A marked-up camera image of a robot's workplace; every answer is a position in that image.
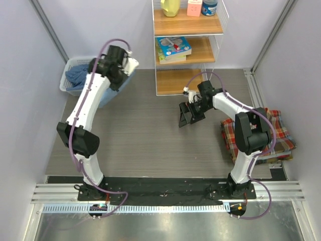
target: shelf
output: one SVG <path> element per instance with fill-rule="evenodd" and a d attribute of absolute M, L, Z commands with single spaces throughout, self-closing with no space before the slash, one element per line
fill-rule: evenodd
<path fill-rule="evenodd" d="M 213 55 L 211 43 L 208 37 L 201 38 L 187 38 L 188 43 L 192 47 L 192 54 L 186 56 L 186 60 L 169 63 L 169 64 L 160 64 L 157 51 L 156 56 L 156 65 L 157 66 L 166 66 L 166 65 L 180 65 L 180 64 L 199 64 L 199 63 L 212 63 L 215 62 Z"/>
<path fill-rule="evenodd" d="M 182 94 L 183 88 L 187 82 L 201 69 L 171 69 L 158 70 L 157 77 L 157 95 Z M 190 90 L 196 90 L 197 85 L 203 81 L 202 75 L 196 77 L 190 84 Z"/>
<path fill-rule="evenodd" d="M 155 36 L 210 35 L 222 34 L 218 15 L 199 17 L 187 16 L 187 9 L 180 9 L 173 17 L 166 17 L 162 9 L 154 10 Z"/>

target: black mounting plate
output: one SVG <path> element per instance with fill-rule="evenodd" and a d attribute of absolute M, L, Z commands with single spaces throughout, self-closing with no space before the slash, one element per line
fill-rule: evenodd
<path fill-rule="evenodd" d="M 99 185 L 100 188 L 106 190 L 107 186 L 104 182 Z M 106 193 L 101 192 L 91 185 L 83 183 L 83 185 L 74 185 L 74 188 L 78 190 L 78 201 L 106 201 Z"/>
<path fill-rule="evenodd" d="M 139 206 L 205 206 L 222 201 L 244 199 L 244 193 L 231 196 L 226 179 L 205 178 L 105 178 L 108 190 L 127 191 L 125 205 Z M 256 199 L 253 184 L 246 190 L 247 199 Z M 124 195 L 111 195 L 110 203 L 118 205 Z"/>

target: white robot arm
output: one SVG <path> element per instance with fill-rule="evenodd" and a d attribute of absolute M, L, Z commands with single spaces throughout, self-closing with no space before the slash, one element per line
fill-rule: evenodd
<path fill-rule="evenodd" d="M 89 64 L 85 86 L 74 110 L 65 123 L 58 123 L 57 131 L 65 146 L 69 147 L 70 132 L 74 125 L 72 151 L 77 159 L 76 165 L 79 165 L 78 162 L 82 160 L 83 170 L 90 180 L 98 187 L 104 188 L 104 176 L 100 171 L 96 153 L 99 137 L 90 132 L 92 122 L 106 89 L 118 91 L 138 67 L 138 62 L 131 57 L 130 51 L 113 45 L 109 47 L 107 55 L 99 59 L 97 69 L 92 73 L 95 60 L 93 59 Z M 87 189 L 96 191 L 86 177 L 83 181 Z"/>
<path fill-rule="evenodd" d="M 223 93 L 222 89 L 214 89 L 210 81 L 200 83 L 198 89 L 201 96 L 195 91 L 184 89 L 189 101 L 180 104 L 179 127 L 204 119 L 204 112 L 212 108 L 221 110 L 235 122 L 235 141 L 239 152 L 235 166 L 228 176 L 228 187 L 231 195 L 235 191 L 242 193 L 251 183 L 249 177 L 258 154 L 271 142 L 270 128 L 260 116 L 248 111 L 253 107 L 237 105 L 239 101 L 229 93 Z M 263 108 L 256 108 L 255 111 L 266 117 Z"/>

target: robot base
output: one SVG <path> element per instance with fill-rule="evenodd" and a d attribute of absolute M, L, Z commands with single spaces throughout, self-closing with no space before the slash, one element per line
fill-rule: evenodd
<path fill-rule="evenodd" d="M 236 184 L 231 176 L 231 173 L 229 173 L 227 177 L 227 182 L 226 182 L 226 188 L 230 194 L 231 197 L 233 198 L 242 198 L 245 195 L 247 195 L 248 190 L 253 190 L 254 192 L 254 186 L 251 184 L 251 181 L 249 180 L 248 182 L 242 183 L 242 184 Z"/>
<path fill-rule="evenodd" d="M 107 186 L 104 180 L 105 178 L 102 179 L 102 182 L 98 186 L 106 190 Z M 94 186 L 88 185 L 85 182 L 83 182 L 81 186 L 76 184 L 74 188 L 79 191 L 77 198 L 78 201 L 97 201 L 106 199 L 106 193 L 97 190 Z"/>
<path fill-rule="evenodd" d="M 108 190 L 129 193 L 125 205 L 133 206 L 206 206 L 222 205 L 224 200 L 256 199 L 253 184 L 243 192 L 228 190 L 227 179 L 205 178 L 126 178 L 107 177 Z M 118 205 L 120 195 L 111 195 L 110 204 Z"/>

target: plaid shirt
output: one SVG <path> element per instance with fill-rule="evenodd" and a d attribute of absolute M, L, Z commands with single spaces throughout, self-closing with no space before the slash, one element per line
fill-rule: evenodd
<path fill-rule="evenodd" d="M 270 156 L 286 151 L 291 151 L 296 148 L 296 143 L 293 138 L 290 136 L 286 127 L 282 122 L 281 112 L 278 110 L 269 110 L 265 108 L 266 116 L 269 121 L 272 123 L 275 132 L 276 132 L 276 143 L 274 149 L 263 156 Z M 231 157 L 233 163 L 236 160 L 238 149 L 235 144 L 235 135 L 234 135 L 234 122 L 232 119 L 226 119 L 221 121 L 222 127 L 222 135 L 226 141 L 226 147 L 231 152 Z M 264 150 L 268 150 L 271 147 L 272 143 L 270 143 Z"/>

